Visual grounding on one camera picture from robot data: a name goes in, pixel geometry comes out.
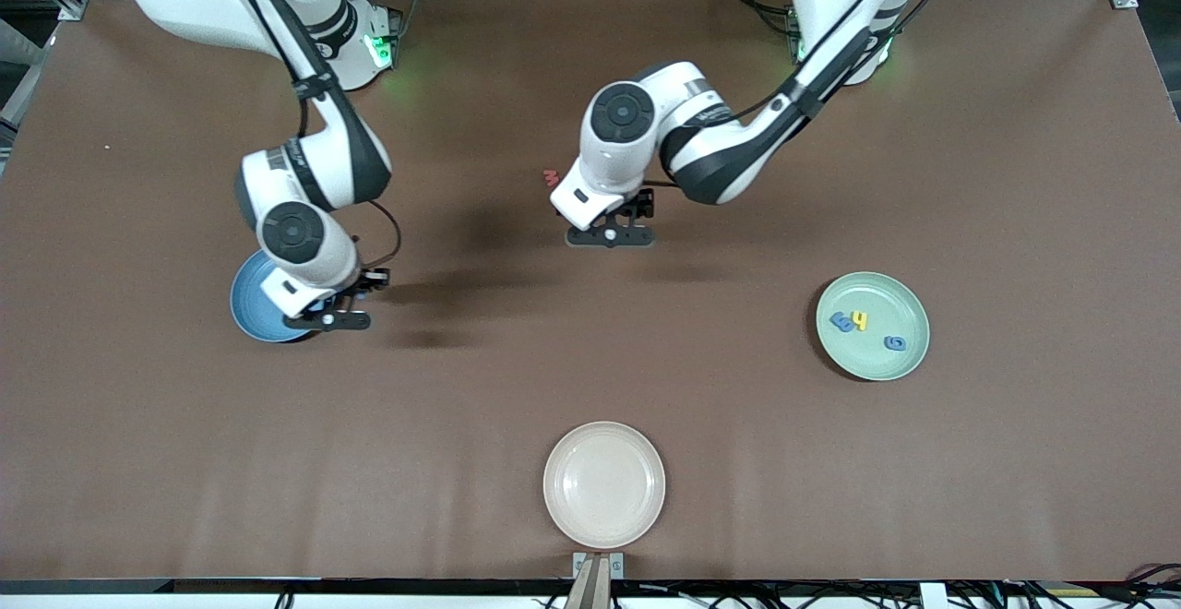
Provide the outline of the blue plate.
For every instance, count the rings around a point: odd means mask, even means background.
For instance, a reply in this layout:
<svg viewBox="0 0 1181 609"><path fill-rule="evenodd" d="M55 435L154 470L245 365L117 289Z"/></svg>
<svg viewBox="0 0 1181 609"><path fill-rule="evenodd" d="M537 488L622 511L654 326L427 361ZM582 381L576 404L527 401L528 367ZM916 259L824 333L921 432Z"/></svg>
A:
<svg viewBox="0 0 1181 609"><path fill-rule="evenodd" d="M262 250L240 266L231 282L233 322L250 339L267 343L291 343L307 339L312 330L291 328L283 323L283 313L263 293L262 284L275 266Z"/></svg>

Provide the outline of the beige plate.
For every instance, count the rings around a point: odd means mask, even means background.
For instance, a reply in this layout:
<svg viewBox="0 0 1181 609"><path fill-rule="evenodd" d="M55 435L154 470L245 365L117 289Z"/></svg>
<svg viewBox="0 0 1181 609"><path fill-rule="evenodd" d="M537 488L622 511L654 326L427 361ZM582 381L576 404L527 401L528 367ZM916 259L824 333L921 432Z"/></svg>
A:
<svg viewBox="0 0 1181 609"><path fill-rule="evenodd" d="M544 508L557 530L590 550L619 550L645 537L666 493L661 453L632 425L578 425L544 461Z"/></svg>

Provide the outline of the green plate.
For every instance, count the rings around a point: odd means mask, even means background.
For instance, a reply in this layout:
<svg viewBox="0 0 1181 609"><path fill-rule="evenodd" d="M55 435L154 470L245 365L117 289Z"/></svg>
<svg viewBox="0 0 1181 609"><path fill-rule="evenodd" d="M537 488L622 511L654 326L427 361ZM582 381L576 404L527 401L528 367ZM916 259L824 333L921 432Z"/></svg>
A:
<svg viewBox="0 0 1181 609"><path fill-rule="evenodd" d="M867 330L839 330L831 326L834 312L867 312ZM890 381L907 376L924 364L931 348L931 322L915 293L887 274L852 271L822 292L816 303L815 332L818 343L840 369L867 381ZM907 340L906 352L883 347L886 336Z"/></svg>

